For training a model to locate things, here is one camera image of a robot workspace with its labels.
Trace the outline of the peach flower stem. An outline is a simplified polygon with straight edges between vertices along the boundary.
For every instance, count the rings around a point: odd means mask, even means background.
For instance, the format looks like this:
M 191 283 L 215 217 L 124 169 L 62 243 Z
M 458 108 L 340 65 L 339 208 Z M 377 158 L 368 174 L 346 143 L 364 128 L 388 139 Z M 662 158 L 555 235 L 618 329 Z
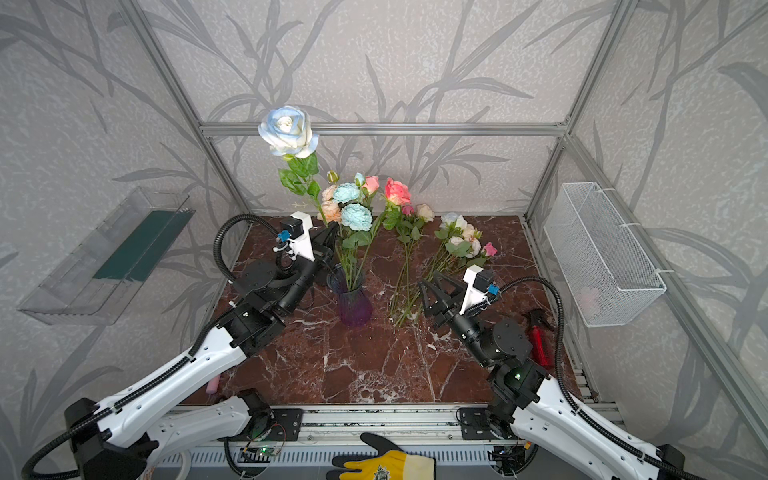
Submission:
M 352 194 L 356 193 L 356 187 L 350 183 L 340 183 L 339 175 L 330 170 L 327 175 L 327 181 L 329 186 L 321 193 L 321 205 L 319 218 L 325 223 L 335 221 L 341 223 L 341 210 L 344 205 L 350 203 L 353 200 Z M 337 283 L 340 291 L 348 291 L 350 289 L 347 280 L 347 269 L 344 261 L 344 256 L 341 250 L 341 234 L 338 234 L 336 242 L 336 256 L 340 266 L 337 268 Z

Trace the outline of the light blue flower stem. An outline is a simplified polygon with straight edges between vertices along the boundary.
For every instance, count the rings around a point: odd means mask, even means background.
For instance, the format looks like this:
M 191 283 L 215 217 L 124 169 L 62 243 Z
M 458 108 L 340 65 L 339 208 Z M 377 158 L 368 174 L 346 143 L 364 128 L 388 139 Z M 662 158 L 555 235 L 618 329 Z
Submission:
M 345 182 L 353 184 L 357 192 L 352 194 L 353 200 L 343 206 L 341 210 L 341 223 L 339 223 L 341 250 L 344 256 L 347 269 L 346 276 L 350 289 L 355 287 L 359 281 L 362 282 L 362 274 L 357 282 L 353 281 L 353 276 L 365 251 L 365 247 L 360 246 L 360 243 L 364 242 L 362 236 L 364 234 L 363 230 L 366 229 L 364 223 L 367 216 L 366 207 L 361 203 L 362 194 L 360 189 L 361 181 L 365 177 L 361 173 L 357 173 L 351 182 Z

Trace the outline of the purple glass vase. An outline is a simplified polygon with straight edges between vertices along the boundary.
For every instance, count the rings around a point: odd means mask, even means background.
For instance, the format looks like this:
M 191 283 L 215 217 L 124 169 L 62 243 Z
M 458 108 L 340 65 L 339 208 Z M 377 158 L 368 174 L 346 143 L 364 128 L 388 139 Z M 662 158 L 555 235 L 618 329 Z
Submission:
M 372 319 L 373 306 L 368 299 L 363 284 L 359 281 L 351 289 L 343 267 L 334 266 L 328 275 L 328 287 L 336 296 L 337 312 L 342 324 L 348 327 L 361 327 Z

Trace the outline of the white blue rose stem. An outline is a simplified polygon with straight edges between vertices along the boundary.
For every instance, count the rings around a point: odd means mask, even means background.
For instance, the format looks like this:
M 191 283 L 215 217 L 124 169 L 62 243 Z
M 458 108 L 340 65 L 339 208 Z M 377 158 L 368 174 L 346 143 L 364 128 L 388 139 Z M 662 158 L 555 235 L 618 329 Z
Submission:
M 278 171 L 282 186 L 295 195 L 310 198 L 321 221 L 327 225 L 316 179 L 319 136 L 313 132 L 308 114 L 290 105 L 277 108 L 267 114 L 258 126 L 258 133 L 269 145 L 270 152 L 285 161 L 286 167 Z

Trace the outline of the coral pink rose stem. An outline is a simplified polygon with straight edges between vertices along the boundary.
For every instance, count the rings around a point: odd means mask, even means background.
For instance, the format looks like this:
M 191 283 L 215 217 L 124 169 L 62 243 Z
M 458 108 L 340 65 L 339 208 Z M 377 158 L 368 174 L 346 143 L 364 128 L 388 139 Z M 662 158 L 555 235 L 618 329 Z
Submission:
M 366 229 L 363 230 L 364 234 L 362 236 L 364 242 L 360 243 L 360 246 L 365 247 L 365 251 L 353 276 L 354 282 L 357 282 L 362 274 L 368 251 L 378 231 L 381 228 L 388 231 L 393 230 L 402 219 L 404 208 L 411 203 L 409 188 L 404 183 L 393 178 L 388 178 L 384 186 L 380 185 L 377 194 L 385 201 L 384 210 L 374 218 L 373 214 L 370 214 L 366 208 L 367 216 L 364 223 Z

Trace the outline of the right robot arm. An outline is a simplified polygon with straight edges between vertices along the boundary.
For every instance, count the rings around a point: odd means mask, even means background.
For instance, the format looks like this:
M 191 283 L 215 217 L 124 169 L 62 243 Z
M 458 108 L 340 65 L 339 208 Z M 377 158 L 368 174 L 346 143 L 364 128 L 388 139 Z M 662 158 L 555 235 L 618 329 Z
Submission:
M 534 361 L 532 345 L 516 321 L 486 328 L 478 320 L 481 312 L 519 285 L 518 280 L 498 286 L 492 271 L 471 267 L 461 282 L 438 273 L 419 283 L 424 313 L 433 318 L 435 328 L 449 326 L 477 363 L 490 371 L 494 399 L 486 418 L 493 434 L 529 441 L 592 479 L 692 478 L 684 469 L 684 455 L 675 447 L 655 446 L 629 434 L 569 391 L 562 366 L 561 296 L 542 277 L 522 280 L 545 287 L 556 303 L 551 370 Z

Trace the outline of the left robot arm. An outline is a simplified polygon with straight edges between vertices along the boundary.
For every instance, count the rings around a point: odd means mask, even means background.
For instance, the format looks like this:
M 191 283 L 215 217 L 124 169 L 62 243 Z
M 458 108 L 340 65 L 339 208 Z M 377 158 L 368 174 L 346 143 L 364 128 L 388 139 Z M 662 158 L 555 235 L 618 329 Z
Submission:
M 236 276 L 222 257 L 227 233 L 241 222 L 264 226 L 273 261 L 251 263 Z M 98 402 L 82 398 L 65 411 L 67 429 L 23 465 L 24 479 L 42 479 L 36 466 L 69 444 L 76 469 L 56 479 L 138 479 L 153 464 L 208 440 L 241 434 L 263 408 L 254 393 L 237 395 L 222 407 L 206 407 L 173 419 L 168 412 L 220 373 L 260 353 L 284 329 L 318 274 L 331 268 L 340 231 L 336 221 L 315 229 L 310 215 L 295 212 L 278 228 L 254 214 L 228 219 L 212 247 L 214 261 L 237 291 L 238 301 L 208 321 L 192 345 L 134 385 Z

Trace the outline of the pile of artificial flowers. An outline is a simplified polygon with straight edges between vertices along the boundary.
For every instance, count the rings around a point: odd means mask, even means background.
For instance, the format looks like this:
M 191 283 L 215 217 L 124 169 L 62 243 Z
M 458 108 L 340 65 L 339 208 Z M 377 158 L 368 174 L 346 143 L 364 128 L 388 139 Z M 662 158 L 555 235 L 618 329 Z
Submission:
M 411 279 L 411 262 L 426 237 L 425 227 L 435 220 L 435 214 L 426 204 L 405 205 L 395 224 L 397 240 L 402 244 L 404 260 L 398 272 L 394 293 L 389 302 L 389 320 L 396 327 L 418 317 L 417 281 Z M 462 215 L 447 213 L 440 217 L 440 225 L 434 232 L 437 250 L 427 261 L 426 278 L 431 281 L 437 273 L 455 273 L 468 266 L 483 266 L 498 254 L 492 242 L 483 244 L 482 232 Z

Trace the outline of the yellow black work glove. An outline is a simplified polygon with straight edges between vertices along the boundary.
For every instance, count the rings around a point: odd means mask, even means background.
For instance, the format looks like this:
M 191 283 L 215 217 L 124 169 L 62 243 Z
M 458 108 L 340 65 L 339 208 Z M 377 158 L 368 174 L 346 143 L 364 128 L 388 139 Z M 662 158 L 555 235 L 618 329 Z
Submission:
M 326 473 L 328 480 L 433 480 L 436 460 L 404 452 L 383 436 L 361 433 L 360 440 L 376 450 L 375 456 L 337 455 L 334 469 Z

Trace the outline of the clear plastic wall tray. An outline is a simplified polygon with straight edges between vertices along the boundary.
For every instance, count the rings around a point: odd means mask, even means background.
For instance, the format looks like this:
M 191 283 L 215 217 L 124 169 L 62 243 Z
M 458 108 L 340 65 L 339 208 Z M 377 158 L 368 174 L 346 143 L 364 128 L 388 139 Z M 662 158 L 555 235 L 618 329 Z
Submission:
M 46 325 L 114 324 L 194 215 L 189 198 L 135 188 L 18 310 Z

